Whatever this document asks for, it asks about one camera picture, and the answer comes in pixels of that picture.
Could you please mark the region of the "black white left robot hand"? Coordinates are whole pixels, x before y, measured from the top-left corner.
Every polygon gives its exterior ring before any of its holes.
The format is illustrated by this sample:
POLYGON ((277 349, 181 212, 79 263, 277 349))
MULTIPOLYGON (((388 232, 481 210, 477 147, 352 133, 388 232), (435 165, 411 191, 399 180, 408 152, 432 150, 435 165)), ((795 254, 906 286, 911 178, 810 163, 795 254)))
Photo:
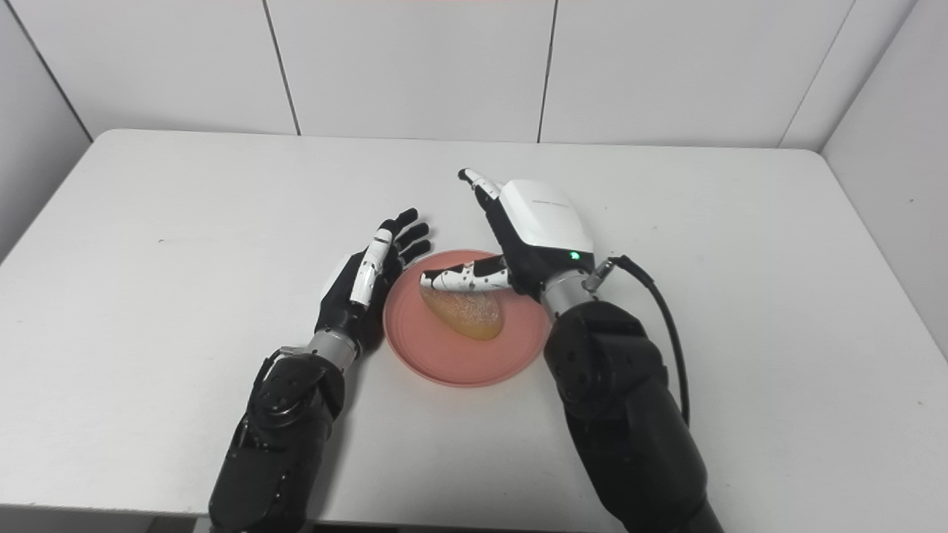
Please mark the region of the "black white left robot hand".
POLYGON ((431 250, 430 226, 409 208, 381 223, 370 245, 353 253, 319 304, 315 331, 345 334, 358 355, 384 336, 383 311, 390 290, 407 267, 431 250))

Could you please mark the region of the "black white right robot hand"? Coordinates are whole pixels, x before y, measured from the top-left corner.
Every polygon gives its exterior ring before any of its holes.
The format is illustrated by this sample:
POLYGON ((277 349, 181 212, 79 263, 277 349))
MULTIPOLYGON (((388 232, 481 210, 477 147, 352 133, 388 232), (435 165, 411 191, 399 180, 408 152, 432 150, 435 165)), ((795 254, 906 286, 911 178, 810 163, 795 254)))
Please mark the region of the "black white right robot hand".
POLYGON ((589 275, 595 247, 569 198, 536 180, 500 184, 474 169, 458 178, 470 185, 492 230, 501 255, 422 273, 422 288, 440 292, 492 292, 512 289, 539 301, 555 278, 589 275))

